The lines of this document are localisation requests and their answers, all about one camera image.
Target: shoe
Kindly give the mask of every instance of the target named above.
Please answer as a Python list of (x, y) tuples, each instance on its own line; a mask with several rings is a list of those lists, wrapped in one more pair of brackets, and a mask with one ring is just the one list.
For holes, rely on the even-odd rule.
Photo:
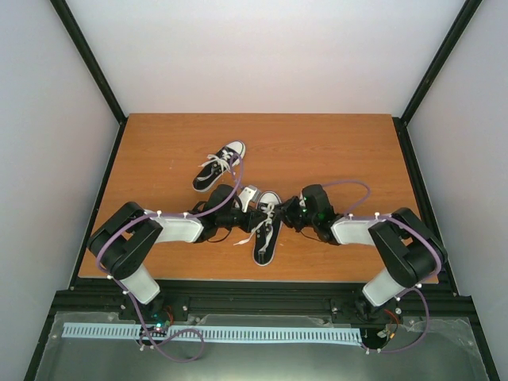
[(260, 266), (269, 265), (275, 256), (275, 246), (279, 237), (282, 220), (273, 213), (276, 205), (282, 203), (275, 192), (264, 192), (256, 208), (267, 214), (267, 219), (256, 227), (256, 245), (252, 257)]
[[(229, 162), (235, 153), (243, 159), (245, 144), (236, 140), (222, 147), (215, 155), (208, 155), (208, 161), (200, 165), (203, 169), (192, 182), (194, 190), (197, 192), (208, 191), (224, 172), (231, 171)], [(239, 163), (240, 161), (236, 159), (233, 167)]]

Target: robotic arm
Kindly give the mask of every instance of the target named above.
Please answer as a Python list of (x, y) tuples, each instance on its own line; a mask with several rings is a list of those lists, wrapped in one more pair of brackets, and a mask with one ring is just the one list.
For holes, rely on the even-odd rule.
[[(262, 211), (248, 205), (259, 197), (259, 191), (252, 186), (244, 188), (239, 197), (231, 198), (213, 213), (192, 217), (218, 206), (231, 191), (232, 187), (219, 185), (208, 201), (199, 202), (184, 216), (152, 217), (134, 225), (126, 231), (130, 237), (120, 236), (107, 248), (101, 264), (137, 300), (145, 305), (153, 304), (160, 288), (143, 261), (154, 244), (169, 241), (200, 243), (213, 237), (220, 227), (239, 227), (250, 233), (266, 218)], [(312, 227), (325, 243), (367, 244), (377, 248), (386, 268), (367, 283), (354, 300), (357, 316), (365, 321), (372, 320), (381, 306), (406, 288), (434, 274), (438, 262), (429, 247), (437, 254), (439, 267), (447, 260), (442, 243), (408, 208), (401, 208), (390, 216), (377, 215), (371, 219), (336, 214), (322, 186), (315, 184), (277, 206), (275, 212), (286, 226), (297, 232)], [(127, 202), (91, 236), (88, 248), (97, 256), (113, 234), (147, 213), (151, 211), (144, 210), (135, 202)], [(400, 225), (410, 228), (413, 233), (401, 229)]]

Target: wood grain surface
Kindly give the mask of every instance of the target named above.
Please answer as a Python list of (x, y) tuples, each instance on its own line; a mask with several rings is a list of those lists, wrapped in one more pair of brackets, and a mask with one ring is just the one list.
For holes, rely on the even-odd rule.
[[(390, 115), (381, 114), (131, 114), (95, 228), (127, 201), (164, 212), (189, 210), (210, 192), (192, 189), (198, 165), (232, 140), (247, 146), (244, 185), (284, 200), (313, 183), (359, 179), (371, 197), (355, 215), (390, 213), (416, 202)], [(233, 184), (229, 174), (217, 182)], [(357, 185), (327, 188), (336, 211), (364, 195)], [(219, 230), (214, 239), (223, 237)], [(314, 237), (312, 229), (306, 233)], [(282, 228), (273, 262), (257, 266), (253, 240), (234, 229), (219, 244), (157, 244), (145, 265), (159, 279), (365, 282), (383, 263), (373, 247), (332, 246)], [(79, 276), (103, 276), (87, 252)]]

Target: white shoelace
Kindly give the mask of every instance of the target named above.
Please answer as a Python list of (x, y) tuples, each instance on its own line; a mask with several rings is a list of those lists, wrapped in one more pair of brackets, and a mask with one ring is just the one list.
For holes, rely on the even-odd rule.
[[(229, 161), (231, 160), (232, 156), (233, 156), (233, 154), (231, 152), (228, 152), (225, 149), (223, 149), (221, 151), (221, 157), (219, 157), (217, 155), (208, 155), (206, 157), (208, 159), (208, 161), (199, 165), (199, 167), (206, 167), (208, 164), (217, 163), (218, 165), (221, 166), (222, 172), (231, 171), (231, 168), (229, 167)], [(214, 167), (212, 167), (212, 171), (208, 176), (198, 177), (197, 179), (198, 179), (198, 181), (207, 180), (214, 174), (214, 172), (215, 172)]]
[(257, 229), (260, 229), (261, 226), (263, 226), (263, 224), (266, 223), (267, 228), (269, 228), (270, 231), (268, 232), (268, 234), (266, 236), (266, 240), (264, 242), (263, 247), (260, 248), (260, 250), (258, 251), (258, 252), (265, 252), (268, 245), (270, 244), (271, 236), (273, 235), (273, 227), (271, 224), (273, 222), (272, 218), (273, 218), (274, 208), (275, 208), (275, 204), (273, 202), (269, 202), (266, 206), (262, 205), (261, 211), (265, 212), (267, 214), (267, 217), (264, 220), (262, 220), (262, 222), (260, 222), (253, 230), (251, 230), (251, 235), (248, 236), (247, 239), (237, 242), (236, 244), (246, 244), (247, 242), (249, 242), (251, 240), (251, 238), (254, 236), (254, 234), (256, 234)]

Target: gray wall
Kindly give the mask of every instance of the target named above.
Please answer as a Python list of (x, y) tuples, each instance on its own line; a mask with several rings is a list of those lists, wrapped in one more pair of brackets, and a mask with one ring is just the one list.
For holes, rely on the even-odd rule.
[(483, 2), (415, 119), (413, 139), (461, 294), (508, 379), (508, 2)]
[(117, 125), (49, 1), (0, 12), (0, 379), (66, 288)]
[(464, 0), (68, 0), (127, 113), (404, 110)]

